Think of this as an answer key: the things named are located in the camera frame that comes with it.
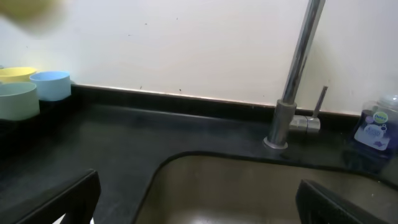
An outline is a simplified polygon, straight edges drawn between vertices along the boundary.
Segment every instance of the soap bottle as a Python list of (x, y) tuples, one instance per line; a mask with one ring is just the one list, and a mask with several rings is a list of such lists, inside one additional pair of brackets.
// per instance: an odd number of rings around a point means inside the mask
[(364, 104), (354, 130), (362, 149), (390, 158), (398, 150), (398, 95), (384, 95)]

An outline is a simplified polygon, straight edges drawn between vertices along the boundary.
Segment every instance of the countertop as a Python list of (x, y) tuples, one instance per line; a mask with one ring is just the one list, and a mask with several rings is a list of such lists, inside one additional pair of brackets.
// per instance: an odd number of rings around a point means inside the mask
[(189, 154), (341, 170), (398, 185), (397, 159), (362, 156), (349, 133), (293, 136), (278, 151), (263, 146), (267, 130), (265, 123), (88, 105), (0, 171), (0, 210), (92, 168), (102, 189), (95, 223), (131, 223), (159, 166)]

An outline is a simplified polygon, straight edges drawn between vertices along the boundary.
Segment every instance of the bowl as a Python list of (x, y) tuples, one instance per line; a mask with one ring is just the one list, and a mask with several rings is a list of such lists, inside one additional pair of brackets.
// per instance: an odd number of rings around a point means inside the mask
[(0, 119), (21, 121), (39, 113), (36, 84), (20, 82), (0, 85)]
[(36, 72), (36, 69), (29, 67), (15, 67), (0, 69), (0, 82), (29, 82), (29, 77)]
[(58, 101), (71, 94), (69, 72), (39, 72), (30, 76), (40, 100)]

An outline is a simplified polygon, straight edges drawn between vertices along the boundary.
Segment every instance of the green cup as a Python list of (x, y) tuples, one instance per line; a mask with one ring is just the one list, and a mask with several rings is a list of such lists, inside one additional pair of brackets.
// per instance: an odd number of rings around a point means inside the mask
[(39, 98), (34, 83), (0, 85), (0, 119), (20, 121), (39, 113)]

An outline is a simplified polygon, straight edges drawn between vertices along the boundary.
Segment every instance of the yellow bowl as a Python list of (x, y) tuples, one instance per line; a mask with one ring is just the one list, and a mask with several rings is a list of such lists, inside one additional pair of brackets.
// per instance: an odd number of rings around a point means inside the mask
[(36, 73), (36, 69), (29, 67), (0, 69), (0, 82), (30, 82), (29, 77), (34, 73)]

